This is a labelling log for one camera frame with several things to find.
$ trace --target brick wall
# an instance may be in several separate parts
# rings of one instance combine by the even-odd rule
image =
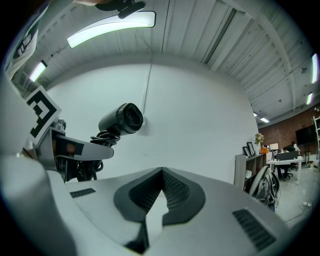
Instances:
[[[296,130],[302,129],[313,125],[313,117],[317,118],[320,116],[320,111],[317,112],[314,110],[314,106],[307,109],[306,111],[297,114],[294,117],[277,122],[275,124],[269,125],[264,128],[259,129],[259,133],[264,135],[264,145],[270,145],[273,143],[278,143],[279,149],[291,144],[292,141],[297,143]],[[311,151],[311,154],[316,154],[316,145],[317,142],[312,142],[306,146],[306,150]],[[305,146],[299,146],[301,150],[301,155],[304,154]]]

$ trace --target computer monitor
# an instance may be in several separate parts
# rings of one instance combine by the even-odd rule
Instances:
[[[278,150],[279,146],[278,143],[270,144],[270,150]]]

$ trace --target white wall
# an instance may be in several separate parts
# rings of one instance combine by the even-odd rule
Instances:
[[[150,62],[98,60],[52,84],[48,93],[62,108],[67,136],[89,141],[108,112],[128,102],[141,108],[147,86],[145,127],[121,138],[98,178],[167,166],[232,184],[235,155],[258,132],[240,83],[185,59],[155,55],[151,69]]]

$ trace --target television screen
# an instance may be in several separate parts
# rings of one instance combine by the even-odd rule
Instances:
[[[306,128],[295,131],[296,144],[303,145],[317,140],[317,134],[315,126],[311,125]]]

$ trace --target corrugated metal ceiling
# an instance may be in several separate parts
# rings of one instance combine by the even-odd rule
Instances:
[[[254,4],[261,2],[261,5],[258,5],[258,18],[253,19],[245,8],[244,11],[237,8],[242,2],[238,0],[145,2],[144,11],[156,13],[153,28],[119,30],[70,48],[67,43],[70,35],[117,12],[53,1],[40,24],[35,53],[17,73],[16,84],[22,90],[27,87],[27,91],[34,90],[34,84],[23,80],[22,75],[30,74],[40,60],[44,60],[48,67],[37,82],[46,87],[84,63],[112,55],[151,51],[204,63],[212,71],[236,78],[252,109],[271,121],[300,110],[306,101],[304,95],[310,90],[319,93],[317,86],[310,85],[313,50],[294,22],[277,5],[255,1]],[[269,33],[264,29],[266,22]],[[285,52],[279,48],[277,39]]]

